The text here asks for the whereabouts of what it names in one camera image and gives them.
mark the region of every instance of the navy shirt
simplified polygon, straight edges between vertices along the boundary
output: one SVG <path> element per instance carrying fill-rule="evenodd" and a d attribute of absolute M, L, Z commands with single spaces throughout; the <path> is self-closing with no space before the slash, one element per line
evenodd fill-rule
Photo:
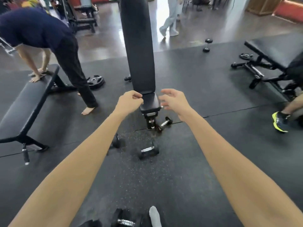
<path fill-rule="evenodd" d="M 0 37 L 12 47 L 25 44 L 54 52 L 68 36 L 72 31 L 42 8 L 19 8 L 0 15 Z"/>

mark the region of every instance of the black pants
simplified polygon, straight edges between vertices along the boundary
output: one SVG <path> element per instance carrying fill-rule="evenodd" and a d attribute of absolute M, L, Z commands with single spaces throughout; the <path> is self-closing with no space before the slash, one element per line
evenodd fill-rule
<path fill-rule="evenodd" d="M 63 38 L 55 50 L 57 61 L 71 84 L 78 89 L 87 107 L 97 107 L 98 103 L 89 88 L 78 58 L 78 42 L 74 35 Z"/>

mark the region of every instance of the shoe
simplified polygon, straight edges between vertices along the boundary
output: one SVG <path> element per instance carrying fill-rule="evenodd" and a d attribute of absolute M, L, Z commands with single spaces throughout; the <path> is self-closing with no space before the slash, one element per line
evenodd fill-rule
<path fill-rule="evenodd" d="M 176 30 L 170 30 L 169 31 L 169 36 L 174 37 L 174 36 L 177 36 L 177 35 L 179 35 L 178 31 L 176 31 Z"/>
<path fill-rule="evenodd" d="M 161 27 L 159 28 L 160 33 L 161 33 L 162 36 L 164 36 L 164 37 L 166 37 L 166 30 L 167 30 L 167 29 L 165 29 L 163 26 L 161 26 Z"/>
<path fill-rule="evenodd" d="M 287 133 L 288 132 L 288 118 L 290 117 L 290 115 L 287 114 L 283 114 L 280 111 L 277 111 L 275 113 L 272 114 L 272 118 L 274 120 L 274 127 L 275 129 L 277 129 L 278 131 Z"/>

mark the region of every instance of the forearm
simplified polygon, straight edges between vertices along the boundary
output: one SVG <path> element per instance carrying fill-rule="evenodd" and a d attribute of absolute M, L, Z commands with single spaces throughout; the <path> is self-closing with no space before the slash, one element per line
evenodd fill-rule
<path fill-rule="evenodd" d="M 35 73 L 38 74 L 38 69 L 32 59 L 32 57 L 28 54 L 27 51 L 24 49 L 17 49 L 19 56 L 22 58 L 22 60 L 25 61 L 25 63 L 30 67 L 30 69 Z"/>
<path fill-rule="evenodd" d="M 185 122 L 244 226 L 302 226 L 302 212 L 271 178 L 195 111 L 185 116 Z"/>
<path fill-rule="evenodd" d="M 42 70 L 46 70 L 46 67 L 49 64 L 49 60 L 51 58 L 51 51 L 48 48 L 43 50 L 43 62 L 42 62 Z"/>
<path fill-rule="evenodd" d="M 122 120 L 123 116 L 113 112 L 42 181 L 9 227 L 69 226 Z"/>

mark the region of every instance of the wooden cabinet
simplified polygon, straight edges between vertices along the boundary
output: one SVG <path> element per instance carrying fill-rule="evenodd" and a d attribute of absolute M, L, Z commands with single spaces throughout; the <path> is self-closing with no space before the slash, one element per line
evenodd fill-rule
<path fill-rule="evenodd" d="M 247 11 L 257 15 L 272 14 L 282 0 L 250 0 Z"/>

